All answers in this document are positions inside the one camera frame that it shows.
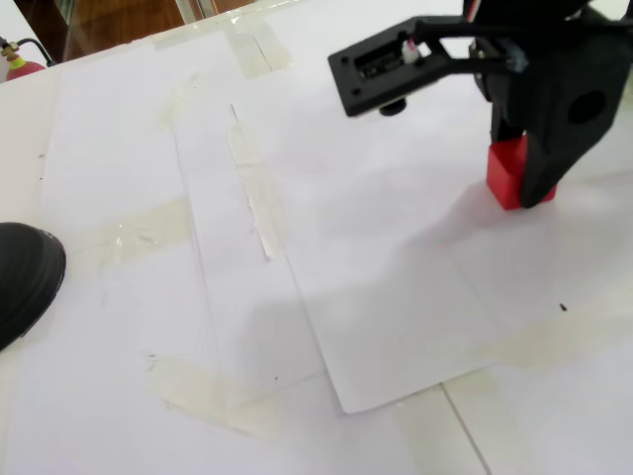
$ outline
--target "red block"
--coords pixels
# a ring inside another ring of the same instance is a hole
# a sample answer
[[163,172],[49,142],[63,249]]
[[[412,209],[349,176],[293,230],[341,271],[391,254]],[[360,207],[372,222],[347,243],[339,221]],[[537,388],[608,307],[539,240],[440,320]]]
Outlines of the red block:
[[[499,204],[506,210],[521,208],[519,191],[523,181],[527,137],[512,141],[493,143],[488,150],[488,175],[486,183]],[[541,203],[550,201],[556,195],[556,187]]]

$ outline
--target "adhesive tape strip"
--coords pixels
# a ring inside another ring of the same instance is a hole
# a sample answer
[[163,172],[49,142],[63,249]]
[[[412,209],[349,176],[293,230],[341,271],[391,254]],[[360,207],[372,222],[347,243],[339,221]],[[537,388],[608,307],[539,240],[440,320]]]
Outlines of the adhesive tape strip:
[[475,350],[495,360],[544,370],[578,359],[633,334],[633,284]]
[[281,204],[273,181],[240,124],[228,130],[228,145],[233,154],[248,205],[267,259],[273,259],[285,240]]
[[148,363],[147,390],[168,407],[241,433],[275,434],[281,412],[274,394],[170,356]]
[[154,35],[156,49],[171,48],[218,31],[225,32],[242,74],[253,79],[292,66],[288,50],[266,23],[266,16],[306,0],[266,1],[232,10],[172,32]]

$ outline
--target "robotic arm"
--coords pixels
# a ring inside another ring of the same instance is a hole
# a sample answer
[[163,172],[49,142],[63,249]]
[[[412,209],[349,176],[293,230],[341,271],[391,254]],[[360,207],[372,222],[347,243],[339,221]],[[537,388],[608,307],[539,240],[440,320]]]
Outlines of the robotic arm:
[[[345,112],[393,116],[417,89],[474,74],[493,105],[492,142],[526,135],[519,201],[531,208],[610,129],[633,62],[633,0],[619,22],[587,3],[465,0],[462,16],[389,28],[329,58]],[[464,37],[469,57],[451,57],[441,40]]]

